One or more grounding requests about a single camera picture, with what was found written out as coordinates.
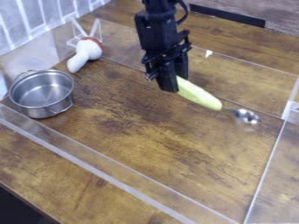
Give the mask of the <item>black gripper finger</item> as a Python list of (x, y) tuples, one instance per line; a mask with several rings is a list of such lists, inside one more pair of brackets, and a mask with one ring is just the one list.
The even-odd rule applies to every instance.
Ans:
[(173, 63), (166, 62), (157, 69), (157, 86), (162, 91), (176, 93), (178, 91)]
[(185, 52), (180, 54), (174, 59), (173, 67), (176, 74), (186, 80), (189, 68), (188, 68), (188, 54)]

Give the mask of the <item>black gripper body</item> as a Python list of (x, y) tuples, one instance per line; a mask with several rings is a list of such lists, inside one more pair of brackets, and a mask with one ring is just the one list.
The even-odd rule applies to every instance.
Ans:
[(142, 0), (142, 5), (144, 9), (134, 14), (134, 28), (144, 50), (144, 75), (156, 80), (158, 67), (173, 63), (177, 56), (192, 49), (189, 31), (177, 31), (188, 17), (188, 8), (182, 0)]

